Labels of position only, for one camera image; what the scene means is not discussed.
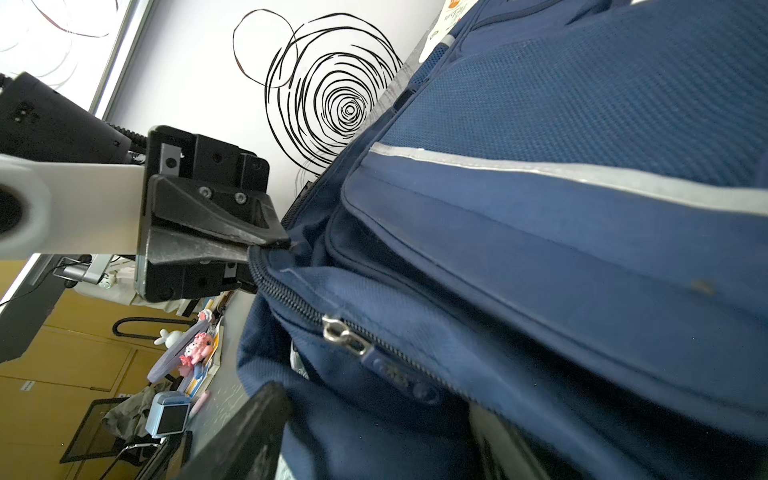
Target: white wall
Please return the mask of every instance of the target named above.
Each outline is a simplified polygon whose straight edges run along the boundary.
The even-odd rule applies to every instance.
[[[89,109],[127,4],[0,0],[0,73],[16,76],[27,71]]]
[[[443,0],[157,3],[110,121],[138,132],[167,124],[255,152],[270,162],[268,193],[282,216],[293,201],[299,169],[270,132],[263,88],[243,76],[234,61],[232,32],[237,22],[255,8],[280,13],[294,28],[322,15],[350,13],[378,27],[404,61],[440,12]],[[284,25],[276,23],[274,28],[275,36],[284,35]],[[262,38],[269,39],[269,33]]]

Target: paper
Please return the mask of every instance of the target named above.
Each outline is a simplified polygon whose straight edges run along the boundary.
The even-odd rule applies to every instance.
[[[427,59],[437,44],[451,31],[451,28],[477,2],[478,0],[445,0],[445,5],[443,5],[442,12],[440,12],[440,18],[438,18],[437,24],[429,33],[429,37],[427,37],[424,50],[422,50],[422,56],[419,57],[420,62],[423,63]]]

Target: metal zipper slider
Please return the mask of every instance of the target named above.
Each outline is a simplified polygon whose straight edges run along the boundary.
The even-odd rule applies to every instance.
[[[323,338],[341,345],[357,356],[364,356],[373,348],[371,342],[354,333],[346,323],[323,315]]]
[[[431,406],[438,405],[442,401],[442,389],[428,377],[392,358],[388,353],[353,332],[349,325],[340,319],[323,315],[323,338],[354,353],[360,358],[364,367],[394,386],[403,395]]]

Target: reflective strip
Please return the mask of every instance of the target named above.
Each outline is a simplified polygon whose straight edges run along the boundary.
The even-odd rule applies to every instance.
[[[405,157],[416,161],[471,170],[546,175],[547,177],[622,190],[688,207],[768,217],[768,190],[759,188],[715,187],[641,170],[605,167],[603,165],[488,160],[443,154],[423,148],[390,147],[379,142],[376,142],[370,151],[387,157]]]

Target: spiral pattern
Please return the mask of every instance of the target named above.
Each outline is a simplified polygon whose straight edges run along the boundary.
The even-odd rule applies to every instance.
[[[252,78],[237,57],[235,33],[254,12],[282,21],[292,32],[266,73]],[[290,160],[315,175],[355,137],[402,65],[392,44],[375,26],[346,13],[333,13],[294,30],[275,12],[246,14],[233,32],[238,67],[263,86],[266,117]]]

